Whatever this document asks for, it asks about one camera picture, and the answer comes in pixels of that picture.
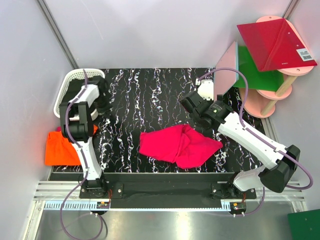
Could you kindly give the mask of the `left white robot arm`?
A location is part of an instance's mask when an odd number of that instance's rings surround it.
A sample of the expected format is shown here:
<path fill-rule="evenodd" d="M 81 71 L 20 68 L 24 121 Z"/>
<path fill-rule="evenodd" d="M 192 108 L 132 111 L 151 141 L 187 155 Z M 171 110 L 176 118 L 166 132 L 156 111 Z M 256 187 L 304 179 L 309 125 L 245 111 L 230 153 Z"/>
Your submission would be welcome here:
<path fill-rule="evenodd" d="M 79 158 L 83 180 L 81 198 L 103 198 L 108 184 L 98 163 L 94 146 L 92 109 L 107 112 L 109 85 L 103 76 L 64 81 L 56 98 L 62 136 L 71 143 Z"/>

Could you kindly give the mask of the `magenta pink towel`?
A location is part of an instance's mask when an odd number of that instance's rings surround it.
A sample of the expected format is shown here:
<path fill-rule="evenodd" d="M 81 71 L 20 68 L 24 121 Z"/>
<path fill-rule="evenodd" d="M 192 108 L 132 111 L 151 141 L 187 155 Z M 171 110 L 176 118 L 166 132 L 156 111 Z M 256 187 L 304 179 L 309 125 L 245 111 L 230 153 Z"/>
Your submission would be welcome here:
<path fill-rule="evenodd" d="M 222 147 L 220 141 L 205 137 L 188 124 L 142 132 L 139 137 L 140 154 L 182 169 L 202 166 Z"/>

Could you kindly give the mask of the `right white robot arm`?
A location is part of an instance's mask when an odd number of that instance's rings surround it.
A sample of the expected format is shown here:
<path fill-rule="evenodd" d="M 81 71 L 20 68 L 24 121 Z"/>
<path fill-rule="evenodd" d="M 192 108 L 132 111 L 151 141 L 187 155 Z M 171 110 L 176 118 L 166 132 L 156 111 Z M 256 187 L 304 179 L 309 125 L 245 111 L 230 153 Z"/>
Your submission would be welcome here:
<path fill-rule="evenodd" d="M 245 191 L 259 187 L 275 193 L 284 191 L 298 168 L 296 163 L 301 153 L 298 147 L 286 147 L 240 121 L 239 114 L 221 100 L 205 100 L 192 91 L 179 102 L 197 126 L 231 138 L 261 162 L 261 167 L 241 171 L 233 177 L 227 185 L 230 197 L 239 198 Z"/>

